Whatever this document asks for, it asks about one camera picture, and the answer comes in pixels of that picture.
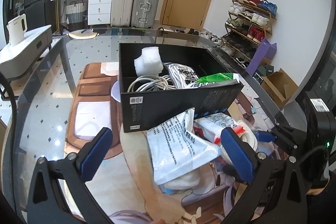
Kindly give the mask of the person right hand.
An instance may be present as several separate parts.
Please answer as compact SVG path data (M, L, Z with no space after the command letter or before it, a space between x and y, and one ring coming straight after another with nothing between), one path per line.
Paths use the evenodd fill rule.
M329 182L327 182L324 187L309 189L309 191L307 192L307 195L308 196L317 196L317 195L321 194L326 189L328 184L329 184Z

